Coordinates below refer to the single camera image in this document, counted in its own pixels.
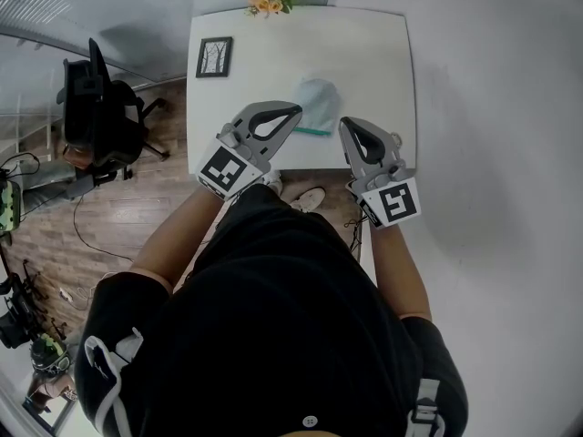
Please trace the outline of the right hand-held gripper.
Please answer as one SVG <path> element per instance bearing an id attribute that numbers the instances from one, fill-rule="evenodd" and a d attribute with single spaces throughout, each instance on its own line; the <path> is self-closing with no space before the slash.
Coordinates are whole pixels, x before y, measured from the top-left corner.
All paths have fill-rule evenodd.
<path id="1" fill-rule="evenodd" d="M 400 157 L 395 135 L 358 117 L 342 117 L 339 132 L 353 176 L 346 187 L 374 227 L 418 216 L 415 179 Z"/>

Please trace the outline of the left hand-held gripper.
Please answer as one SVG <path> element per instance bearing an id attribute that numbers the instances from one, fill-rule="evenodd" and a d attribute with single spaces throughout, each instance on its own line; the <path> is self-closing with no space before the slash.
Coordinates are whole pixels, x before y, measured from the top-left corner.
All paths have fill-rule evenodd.
<path id="1" fill-rule="evenodd" d="M 251 103 L 210 141 L 195 176 L 223 201 L 271 171 L 273 157 L 302 119 L 302 108 L 287 101 Z M 268 134 L 261 125 L 272 124 Z"/>

